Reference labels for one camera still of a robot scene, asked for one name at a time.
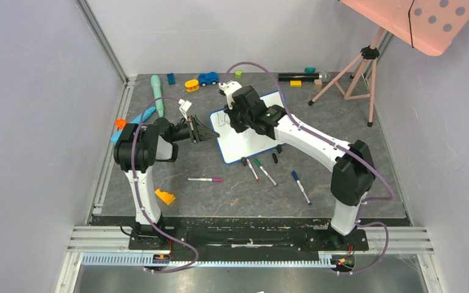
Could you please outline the green whiteboard marker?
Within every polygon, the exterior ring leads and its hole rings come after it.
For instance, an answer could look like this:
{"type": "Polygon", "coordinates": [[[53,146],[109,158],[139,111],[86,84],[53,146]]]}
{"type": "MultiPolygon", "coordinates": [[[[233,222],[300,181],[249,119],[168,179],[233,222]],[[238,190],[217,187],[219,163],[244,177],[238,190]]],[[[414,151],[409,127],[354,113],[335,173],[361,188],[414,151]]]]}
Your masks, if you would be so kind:
{"type": "Polygon", "coordinates": [[[264,173],[266,178],[269,179],[269,181],[275,186],[278,187],[278,183],[275,181],[275,179],[268,173],[268,171],[263,167],[261,162],[258,159],[254,159],[257,167],[264,173]]]}

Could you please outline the blue framed whiteboard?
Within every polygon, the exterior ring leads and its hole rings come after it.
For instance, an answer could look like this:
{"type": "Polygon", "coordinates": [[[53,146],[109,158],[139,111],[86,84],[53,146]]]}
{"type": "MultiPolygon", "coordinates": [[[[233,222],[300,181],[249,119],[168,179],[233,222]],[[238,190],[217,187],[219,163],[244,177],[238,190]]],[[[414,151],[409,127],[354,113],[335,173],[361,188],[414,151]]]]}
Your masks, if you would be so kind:
{"type": "Polygon", "coordinates": [[[217,144],[226,164],[240,161],[242,157],[252,157],[281,144],[275,139],[272,129],[277,125],[278,120],[286,114],[279,92],[274,91],[261,96],[250,85],[243,86],[241,92],[248,94],[248,97],[235,96],[234,103],[261,103],[261,113],[256,118],[256,121],[261,125],[261,132],[257,133],[249,128],[242,133],[237,133],[231,128],[229,117],[224,113],[224,108],[211,112],[209,120],[212,129],[220,134],[220,137],[217,138],[217,144]]]}

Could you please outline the yellow wedge block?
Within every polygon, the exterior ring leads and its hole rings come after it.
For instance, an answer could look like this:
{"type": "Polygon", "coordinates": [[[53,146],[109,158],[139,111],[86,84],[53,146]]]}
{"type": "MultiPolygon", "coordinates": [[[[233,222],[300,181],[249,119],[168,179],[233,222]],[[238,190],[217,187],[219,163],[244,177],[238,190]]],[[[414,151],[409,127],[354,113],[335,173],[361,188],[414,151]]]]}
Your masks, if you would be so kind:
{"type": "Polygon", "coordinates": [[[174,194],[171,194],[169,192],[162,191],[160,189],[155,190],[156,196],[167,206],[170,206],[176,199],[174,194]]]}

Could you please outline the tan wooden cube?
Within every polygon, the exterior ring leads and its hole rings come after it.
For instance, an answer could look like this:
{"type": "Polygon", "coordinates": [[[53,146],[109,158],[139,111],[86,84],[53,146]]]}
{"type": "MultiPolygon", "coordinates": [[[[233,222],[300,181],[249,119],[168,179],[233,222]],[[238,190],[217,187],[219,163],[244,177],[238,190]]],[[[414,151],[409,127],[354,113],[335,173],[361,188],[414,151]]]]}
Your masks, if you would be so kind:
{"type": "Polygon", "coordinates": [[[321,89],[322,86],[323,86],[323,81],[320,80],[320,79],[315,79],[315,80],[313,81],[313,85],[314,85],[314,88],[316,88],[316,89],[321,89]]]}

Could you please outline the red whiteboard marker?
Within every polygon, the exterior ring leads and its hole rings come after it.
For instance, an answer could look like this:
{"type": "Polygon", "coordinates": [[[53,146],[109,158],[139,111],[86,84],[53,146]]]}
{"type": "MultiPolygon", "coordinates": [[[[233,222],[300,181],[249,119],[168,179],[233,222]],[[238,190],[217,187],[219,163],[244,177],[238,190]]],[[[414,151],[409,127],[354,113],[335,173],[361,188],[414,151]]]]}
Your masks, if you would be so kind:
{"type": "Polygon", "coordinates": [[[250,159],[245,158],[245,161],[246,161],[247,165],[249,166],[249,169],[251,170],[253,176],[255,177],[255,181],[256,181],[256,182],[259,182],[260,179],[259,179],[259,177],[258,177],[258,175],[257,175],[257,173],[256,173],[256,171],[255,171],[255,169],[254,169],[254,167],[253,167],[253,165],[252,165],[252,163],[250,162],[250,159]]]}

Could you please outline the blue whiteboard marker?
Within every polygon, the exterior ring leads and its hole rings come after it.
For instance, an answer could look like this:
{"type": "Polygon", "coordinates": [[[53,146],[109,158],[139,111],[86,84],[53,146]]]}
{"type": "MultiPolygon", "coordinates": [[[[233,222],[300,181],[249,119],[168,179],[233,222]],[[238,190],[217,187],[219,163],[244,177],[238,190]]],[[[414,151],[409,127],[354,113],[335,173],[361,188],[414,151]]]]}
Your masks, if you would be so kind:
{"type": "Polygon", "coordinates": [[[296,171],[293,170],[293,171],[291,172],[291,174],[292,174],[292,176],[293,176],[295,182],[297,183],[297,185],[298,185],[300,191],[302,192],[303,196],[305,197],[305,199],[306,199],[308,205],[312,205],[312,202],[311,202],[311,200],[309,199],[309,197],[308,197],[308,195],[307,195],[307,193],[306,193],[306,191],[305,191],[305,189],[304,189],[304,187],[303,187],[303,185],[302,185],[302,183],[301,183],[301,181],[300,181],[300,178],[299,178],[299,176],[297,175],[296,171]]]}

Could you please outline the black cylinder flashlight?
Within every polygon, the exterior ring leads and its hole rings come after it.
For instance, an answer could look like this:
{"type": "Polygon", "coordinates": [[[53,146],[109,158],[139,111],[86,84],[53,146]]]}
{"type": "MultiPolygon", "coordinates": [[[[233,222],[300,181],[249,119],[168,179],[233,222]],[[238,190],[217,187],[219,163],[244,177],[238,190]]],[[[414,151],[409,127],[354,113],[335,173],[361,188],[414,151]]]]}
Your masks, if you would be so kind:
{"type": "Polygon", "coordinates": [[[305,81],[313,82],[315,80],[321,80],[322,82],[330,81],[331,74],[329,72],[313,72],[313,73],[279,73],[278,82],[288,82],[288,81],[305,81]]]}

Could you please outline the pink tripod stand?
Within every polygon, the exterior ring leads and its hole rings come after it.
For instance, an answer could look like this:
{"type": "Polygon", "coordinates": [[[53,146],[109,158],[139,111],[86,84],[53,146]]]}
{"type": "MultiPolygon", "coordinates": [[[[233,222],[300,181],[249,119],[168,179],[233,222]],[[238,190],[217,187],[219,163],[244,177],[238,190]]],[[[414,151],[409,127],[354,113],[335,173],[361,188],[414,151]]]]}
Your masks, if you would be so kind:
{"type": "Polygon", "coordinates": [[[340,93],[343,95],[344,100],[352,100],[352,99],[369,99],[369,114],[368,114],[368,121],[367,126],[372,127],[374,125],[374,103],[375,103],[375,85],[376,85],[376,71],[377,71],[377,61],[380,57],[380,52],[377,49],[379,42],[381,41],[382,37],[385,34],[385,29],[383,27],[379,27],[375,37],[373,38],[370,45],[362,48],[360,53],[357,57],[348,65],[346,66],[338,75],[332,78],[326,85],[323,86],[321,91],[315,95],[311,100],[309,100],[308,105],[312,106],[314,103],[323,95],[325,94],[328,89],[332,86],[335,86],[340,93]],[[347,89],[343,89],[339,83],[339,80],[346,74],[350,69],[355,67],[357,62],[360,62],[356,69],[350,74],[351,83],[347,89]],[[357,85],[357,82],[360,78],[363,77],[364,70],[368,68],[368,65],[371,66],[371,75],[370,75],[370,84],[368,86],[368,93],[362,95],[353,95],[353,91],[357,85]]]}

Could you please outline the teal block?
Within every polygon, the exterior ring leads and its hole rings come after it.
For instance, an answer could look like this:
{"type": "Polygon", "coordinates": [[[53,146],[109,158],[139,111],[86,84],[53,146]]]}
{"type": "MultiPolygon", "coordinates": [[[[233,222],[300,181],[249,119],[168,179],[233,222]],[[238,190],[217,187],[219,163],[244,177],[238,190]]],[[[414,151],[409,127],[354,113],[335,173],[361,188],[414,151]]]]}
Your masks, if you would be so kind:
{"type": "Polygon", "coordinates": [[[316,68],[315,68],[315,67],[305,67],[305,68],[304,68],[304,72],[305,72],[305,73],[315,73],[315,72],[316,72],[316,68]]]}

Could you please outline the dark blue block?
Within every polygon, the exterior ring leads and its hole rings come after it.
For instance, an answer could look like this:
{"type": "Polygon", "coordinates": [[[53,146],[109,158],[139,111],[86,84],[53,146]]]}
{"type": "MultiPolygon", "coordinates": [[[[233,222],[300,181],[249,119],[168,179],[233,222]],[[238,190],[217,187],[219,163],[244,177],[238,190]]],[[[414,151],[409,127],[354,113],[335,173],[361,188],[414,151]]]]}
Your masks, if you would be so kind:
{"type": "Polygon", "coordinates": [[[167,74],[167,82],[169,83],[169,85],[175,85],[176,84],[175,75],[173,73],[168,73],[167,74]]]}

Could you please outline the pink perforated panel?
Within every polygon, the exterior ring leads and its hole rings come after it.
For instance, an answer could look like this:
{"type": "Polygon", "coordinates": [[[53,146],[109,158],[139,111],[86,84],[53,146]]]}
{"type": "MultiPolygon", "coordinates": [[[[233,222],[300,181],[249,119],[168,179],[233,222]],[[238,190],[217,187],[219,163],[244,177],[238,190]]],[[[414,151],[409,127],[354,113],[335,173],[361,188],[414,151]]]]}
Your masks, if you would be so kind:
{"type": "Polygon", "coordinates": [[[469,0],[342,0],[428,56],[440,56],[469,22],[469,0]]]}

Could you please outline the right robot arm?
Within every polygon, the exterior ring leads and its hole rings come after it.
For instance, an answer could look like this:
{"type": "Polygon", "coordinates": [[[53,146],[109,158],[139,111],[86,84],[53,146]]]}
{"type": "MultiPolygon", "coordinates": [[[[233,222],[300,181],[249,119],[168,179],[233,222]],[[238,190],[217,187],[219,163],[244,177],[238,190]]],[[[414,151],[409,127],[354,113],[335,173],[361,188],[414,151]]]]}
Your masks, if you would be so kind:
{"type": "Polygon", "coordinates": [[[238,82],[220,83],[219,92],[227,103],[224,112],[237,133],[252,130],[260,137],[297,148],[331,171],[330,191],[336,199],[328,227],[328,240],[336,249],[346,248],[357,230],[357,214],[374,183],[374,162],[368,145],[357,140],[345,142],[287,114],[284,104],[268,106],[256,90],[238,82]]]}

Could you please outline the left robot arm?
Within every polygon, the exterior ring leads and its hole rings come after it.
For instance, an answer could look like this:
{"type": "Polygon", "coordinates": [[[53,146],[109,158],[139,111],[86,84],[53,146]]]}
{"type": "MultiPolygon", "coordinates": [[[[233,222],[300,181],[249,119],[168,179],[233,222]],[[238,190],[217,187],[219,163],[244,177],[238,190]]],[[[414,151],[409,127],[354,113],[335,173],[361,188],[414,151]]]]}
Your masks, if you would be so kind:
{"type": "Polygon", "coordinates": [[[153,184],[155,163],[175,162],[179,141],[199,143],[218,137],[219,133],[195,115],[182,118],[177,124],[158,118],[146,126],[125,125],[115,142],[113,155],[129,181],[136,208],[136,222],[129,234],[130,249],[160,249],[169,243],[153,184]]]}

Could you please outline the blue toy car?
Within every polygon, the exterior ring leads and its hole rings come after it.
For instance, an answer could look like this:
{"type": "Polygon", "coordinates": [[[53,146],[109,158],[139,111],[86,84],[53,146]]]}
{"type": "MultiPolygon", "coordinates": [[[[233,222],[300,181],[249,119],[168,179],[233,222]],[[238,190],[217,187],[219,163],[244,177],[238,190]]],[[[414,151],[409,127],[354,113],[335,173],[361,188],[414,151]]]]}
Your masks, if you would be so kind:
{"type": "Polygon", "coordinates": [[[209,73],[200,73],[198,75],[198,82],[201,87],[205,87],[207,85],[216,85],[219,83],[219,76],[216,72],[209,72],[209,73]]]}

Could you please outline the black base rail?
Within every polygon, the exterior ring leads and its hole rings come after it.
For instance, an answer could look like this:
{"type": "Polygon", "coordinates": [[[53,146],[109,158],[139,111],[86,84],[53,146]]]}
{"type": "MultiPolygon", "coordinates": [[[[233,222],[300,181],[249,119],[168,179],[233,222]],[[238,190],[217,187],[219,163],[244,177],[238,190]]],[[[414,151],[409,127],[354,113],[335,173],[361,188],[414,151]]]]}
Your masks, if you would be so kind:
{"type": "Polygon", "coordinates": [[[350,236],[336,236],[327,218],[163,217],[159,228],[136,223],[133,216],[93,216],[92,226],[114,226],[130,238],[128,248],[153,250],[159,259],[199,262],[301,262],[316,261],[333,253],[381,254],[407,229],[404,220],[386,219],[386,232],[378,224],[357,228],[350,236]]]}

